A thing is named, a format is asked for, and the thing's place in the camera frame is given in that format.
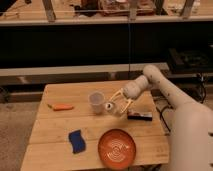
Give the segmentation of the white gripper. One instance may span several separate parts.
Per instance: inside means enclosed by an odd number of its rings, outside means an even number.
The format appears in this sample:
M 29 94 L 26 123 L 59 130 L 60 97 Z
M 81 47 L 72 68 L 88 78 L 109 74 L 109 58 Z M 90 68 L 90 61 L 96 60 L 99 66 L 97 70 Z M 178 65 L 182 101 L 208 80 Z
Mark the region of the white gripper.
M 140 95 L 148 88 L 149 82 L 148 79 L 141 75 L 135 80 L 128 82 L 123 89 L 118 90 L 115 92 L 112 97 L 109 99 L 110 102 L 115 101 L 118 97 L 124 96 L 128 99 L 125 99 L 121 105 L 121 114 L 124 114 L 127 109 L 133 103 L 133 100 L 136 100 L 140 97 Z

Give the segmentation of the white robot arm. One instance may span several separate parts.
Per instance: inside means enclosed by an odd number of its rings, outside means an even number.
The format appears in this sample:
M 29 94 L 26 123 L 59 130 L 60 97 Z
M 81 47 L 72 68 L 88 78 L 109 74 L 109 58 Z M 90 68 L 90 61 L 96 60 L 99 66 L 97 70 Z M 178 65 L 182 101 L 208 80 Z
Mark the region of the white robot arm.
M 127 105 L 119 111 L 123 114 L 151 85 L 174 109 L 169 171 L 213 171 L 213 110 L 187 95 L 155 65 L 146 65 L 143 74 L 120 88 L 109 102 L 115 104 L 117 96 L 124 98 Z

